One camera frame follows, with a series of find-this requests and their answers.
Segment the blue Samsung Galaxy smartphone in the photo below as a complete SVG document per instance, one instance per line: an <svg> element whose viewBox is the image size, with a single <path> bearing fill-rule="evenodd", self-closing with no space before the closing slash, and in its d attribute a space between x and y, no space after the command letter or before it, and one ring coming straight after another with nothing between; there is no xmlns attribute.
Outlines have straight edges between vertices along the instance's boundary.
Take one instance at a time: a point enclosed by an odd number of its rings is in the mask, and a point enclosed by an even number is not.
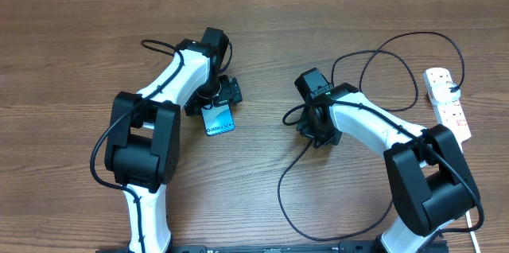
<svg viewBox="0 0 509 253"><path fill-rule="evenodd" d="M235 122L229 105L202 109L207 136L223 134L235 129Z"/></svg>

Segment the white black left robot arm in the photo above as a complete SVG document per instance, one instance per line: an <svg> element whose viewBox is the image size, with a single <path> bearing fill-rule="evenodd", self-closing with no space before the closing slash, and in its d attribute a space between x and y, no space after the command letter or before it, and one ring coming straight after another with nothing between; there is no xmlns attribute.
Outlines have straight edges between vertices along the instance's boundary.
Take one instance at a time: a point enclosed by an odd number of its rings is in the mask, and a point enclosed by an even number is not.
<svg viewBox="0 0 509 253"><path fill-rule="evenodd" d="M152 83L135 93L121 91L111 121L99 138L111 188L124 193L131 237L125 252L169 252L166 188L180 155L181 116L199 115L207 135L235 129L231 107L242 101L236 78L225 75L232 46L221 29L208 27L200 41L177 45L145 39L142 46L173 59Z"/></svg>

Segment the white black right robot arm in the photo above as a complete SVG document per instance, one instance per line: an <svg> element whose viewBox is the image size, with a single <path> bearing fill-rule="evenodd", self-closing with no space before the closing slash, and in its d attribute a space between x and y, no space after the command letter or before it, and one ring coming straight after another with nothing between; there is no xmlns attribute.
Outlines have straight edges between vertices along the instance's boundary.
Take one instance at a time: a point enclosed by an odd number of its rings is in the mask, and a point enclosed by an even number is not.
<svg viewBox="0 0 509 253"><path fill-rule="evenodd" d="M449 225L480 193L453 132L442 124L425 128L377 107L356 87L333 86L317 69L294 82L304 103L297 131L315 148L338 144L349 134L380 155L386 166L394 223L374 240L343 237L341 252L447 252Z"/></svg>

